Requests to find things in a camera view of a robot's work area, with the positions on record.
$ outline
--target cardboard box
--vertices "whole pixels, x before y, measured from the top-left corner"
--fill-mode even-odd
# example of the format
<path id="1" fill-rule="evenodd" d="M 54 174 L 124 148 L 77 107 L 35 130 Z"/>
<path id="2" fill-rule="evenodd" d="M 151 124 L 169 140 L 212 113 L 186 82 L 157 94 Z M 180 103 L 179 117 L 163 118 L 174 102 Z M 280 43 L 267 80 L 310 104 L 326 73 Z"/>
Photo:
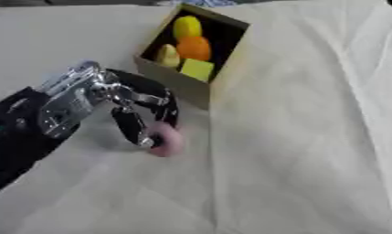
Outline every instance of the cardboard box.
<path id="1" fill-rule="evenodd" d="M 210 62 L 215 64 L 209 82 L 203 82 L 169 69 L 154 62 L 155 55 L 164 44 L 176 45 L 173 37 L 173 23 L 180 16 L 196 16 L 203 28 L 203 37 L 206 37 L 212 48 Z M 146 78 L 157 80 L 171 89 L 175 95 L 195 106 L 208 110 L 210 103 L 210 88 L 226 68 L 226 63 L 234 53 L 236 46 L 245 35 L 248 23 L 223 16 L 211 10 L 194 5 L 181 4 L 159 26 L 150 42 L 134 56 L 138 71 Z"/>

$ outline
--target yellow sponge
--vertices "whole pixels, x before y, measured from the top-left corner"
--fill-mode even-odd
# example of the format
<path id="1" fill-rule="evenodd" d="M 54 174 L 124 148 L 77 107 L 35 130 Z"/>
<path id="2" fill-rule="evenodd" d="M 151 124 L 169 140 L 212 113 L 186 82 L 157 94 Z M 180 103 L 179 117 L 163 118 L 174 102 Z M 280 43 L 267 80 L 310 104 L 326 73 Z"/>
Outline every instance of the yellow sponge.
<path id="1" fill-rule="evenodd" d="M 213 69 L 214 63 L 188 58 L 180 72 L 197 80 L 208 82 Z"/>

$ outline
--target robotic hand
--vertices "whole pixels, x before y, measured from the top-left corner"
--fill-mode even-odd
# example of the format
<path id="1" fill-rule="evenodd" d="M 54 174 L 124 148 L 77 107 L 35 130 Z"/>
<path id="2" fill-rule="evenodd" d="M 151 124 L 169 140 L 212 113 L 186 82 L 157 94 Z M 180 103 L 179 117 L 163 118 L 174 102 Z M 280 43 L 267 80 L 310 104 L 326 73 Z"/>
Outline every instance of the robotic hand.
<path id="1" fill-rule="evenodd" d="M 105 101 L 117 105 L 111 115 L 133 144 L 156 153 L 179 144 L 179 134 L 168 132 L 178 118 L 170 90 L 131 73 L 84 62 L 37 89 L 25 88 L 0 101 L 0 189 L 65 142 Z M 164 124 L 150 131 L 133 104 L 150 109 Z"/>

